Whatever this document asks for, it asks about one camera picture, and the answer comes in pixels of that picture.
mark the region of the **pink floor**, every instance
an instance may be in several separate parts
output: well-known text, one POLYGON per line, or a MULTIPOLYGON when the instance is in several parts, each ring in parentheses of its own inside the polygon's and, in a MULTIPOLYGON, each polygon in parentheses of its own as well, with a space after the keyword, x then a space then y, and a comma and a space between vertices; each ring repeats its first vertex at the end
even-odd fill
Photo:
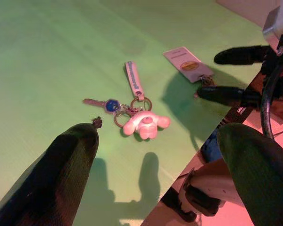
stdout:
MULTIPOLYGON (((283 131, 283 122, 273 117, 271 120, 273 133, 283 131)), ((258 112, 252 112, 252 114, 245 121, 246 125, 261 130, 260 126, 260 114, 258 112)), ((275 137, 283 148, 283 134, 275 137)), ((189 172, 191 168, 199 168, 202 166, 202 159, 197 154, 188 166, 182 172, 182 175, 189 172)), ((184 178, 181 178, 174 182, 173 188, 179 190, 184 178)), ((163 203, 159 203, 156 208, 149 214, 147 219, 142 223, 142 226, 253 226, 253 223, 245 208, 236 204, 227 202, 224 207, 220 208, 218 213, 214 217, 199 216, 196 222, 186 223, 181 220, 171 209, 166 207, 163 203)))

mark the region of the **tag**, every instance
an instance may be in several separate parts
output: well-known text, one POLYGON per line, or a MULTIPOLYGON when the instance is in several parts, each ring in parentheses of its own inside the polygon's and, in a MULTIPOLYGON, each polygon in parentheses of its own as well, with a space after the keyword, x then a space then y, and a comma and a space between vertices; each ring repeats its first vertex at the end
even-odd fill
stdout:
POLYGON ((186 47, 176 48, 163 54, 190 82, 200 80, 202 75, 212 76, 214 74, 186 47))
POLYGON ((125 67, 133 95, 138 97, 138 100, 140 101, 144 100, 145 94, 138 77, 136 64, 133 61, 129 61, 125 63, 125 67))

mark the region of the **rubber keychain strap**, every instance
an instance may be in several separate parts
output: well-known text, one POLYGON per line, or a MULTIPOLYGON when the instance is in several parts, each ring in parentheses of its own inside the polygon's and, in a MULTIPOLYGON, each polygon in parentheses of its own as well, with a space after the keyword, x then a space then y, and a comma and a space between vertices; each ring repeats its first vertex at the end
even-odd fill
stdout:
POLYGON ((145 94, 138 77, 136 63, 128 61, 125 63, 125 67, 133 95, 137 97, 139 101, 143 101, 145 99, 145 94))

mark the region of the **white tag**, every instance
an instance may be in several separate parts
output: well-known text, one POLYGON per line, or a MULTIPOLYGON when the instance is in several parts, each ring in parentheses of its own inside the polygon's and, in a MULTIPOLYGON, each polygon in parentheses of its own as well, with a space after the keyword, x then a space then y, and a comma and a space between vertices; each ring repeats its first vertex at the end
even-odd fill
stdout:
POLYGON ((190 82, 200 80, 200 76, 212 76, 214 73, 204 65, 186 47, 176 48, 164 52, 164 56, 179 70, 190 82))

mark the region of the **green surface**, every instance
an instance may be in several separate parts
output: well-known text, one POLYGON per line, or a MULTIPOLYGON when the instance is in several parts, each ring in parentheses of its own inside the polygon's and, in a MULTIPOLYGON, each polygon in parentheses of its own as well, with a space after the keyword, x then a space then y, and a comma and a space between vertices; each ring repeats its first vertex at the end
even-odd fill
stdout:
POLYGON ((74 225, 139 225, 228 111, 194 100, 199 84, 162 53, 185 46, 217 84, 246 87, 259 65, 218 66, 213 58, 264 43, 259 27, 212 0, 0 0, 0 200, 57 135, 101 116, 74 225), (149 142, 123 137, 111 115, 82 104, 86 97, 128 104, 129 60, 153 111, 172 120, 149 142))

